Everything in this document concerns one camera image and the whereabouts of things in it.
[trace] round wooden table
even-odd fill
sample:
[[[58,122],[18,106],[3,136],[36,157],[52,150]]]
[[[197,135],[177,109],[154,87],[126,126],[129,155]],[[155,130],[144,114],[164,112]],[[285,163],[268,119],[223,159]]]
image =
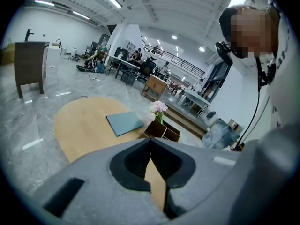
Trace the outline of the round wooden table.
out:
[[[64,105],[55,117],[55,136],[69,162],[81,156],[140,137],[146,127],[116,136],[107,115],[130,112],[122,103],[109,97],[88,97]],[[162,210],[165,181],[150,160],[145,180],[151,185],[154,203]]]

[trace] wooden cabinet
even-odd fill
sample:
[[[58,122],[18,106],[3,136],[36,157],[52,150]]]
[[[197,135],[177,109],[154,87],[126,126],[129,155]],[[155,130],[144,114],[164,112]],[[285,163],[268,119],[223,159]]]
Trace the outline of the wooden cabinet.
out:
[[[150,75],[142,91],[142,95],[145,95],[152,100],[159,100],[167,85],[167,82],[155,77],[154,75]]]
[[[15,44],[15,83],[19,98],[23,97],[21,85],[38,83],[40,93],[44,93],[48,47],[49,42],[39,41]]]

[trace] white ceiling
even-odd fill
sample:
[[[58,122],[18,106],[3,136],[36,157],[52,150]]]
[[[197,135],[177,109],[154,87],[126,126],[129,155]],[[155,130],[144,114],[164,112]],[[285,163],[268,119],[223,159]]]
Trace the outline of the white ceiling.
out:
[[[67,6],[91,18],[90,22],[106,30],[106,25],[130,23],[141,27],[170,31],[215,51],[223,40],[218,17],[231,0],[117,0],[117,9],[108,0],[45,0]],[[27,0],[26,6],[42,6]]]

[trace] pink flowers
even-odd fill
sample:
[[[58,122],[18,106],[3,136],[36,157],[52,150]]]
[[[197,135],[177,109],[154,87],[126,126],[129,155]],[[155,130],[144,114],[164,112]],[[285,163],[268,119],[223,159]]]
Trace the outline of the pink flowers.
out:
[[[154,103],[151,103],[148,111],[149,120],[154,121],[155,119],[157,119],[162,124],[164,119],[164,112],[167,109],[168,107],[161,101],[155,101]]]

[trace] black metal railing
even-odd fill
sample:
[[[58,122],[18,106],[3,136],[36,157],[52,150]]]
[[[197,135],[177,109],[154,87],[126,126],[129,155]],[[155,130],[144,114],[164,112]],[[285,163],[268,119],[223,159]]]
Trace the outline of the black metal railing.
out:
[[[154,49],[154,47],[151,47],[151,46],[148,46],[146,45],[144,47],[144,50],[145,51],[148,51],[148,52],[152,52]],[[199,77],[199,78],[202,78],[203,75],[205,74],[204,71],[202,71],[201,69],[195,67],[193,64],[169,53],[169,52],[166,52],[166,51],[163,51],[159,48],[156,48],[155,49],[155,54],[157,56],[160,56],[161,58],[163,58],[164,60],[169,60],[175,64],[177,64],[178,66],[181,67],[182,70],[185,70],[185,71],[188,71],[188,72],[191,72],[192,74],[194,74],[195,76]]]

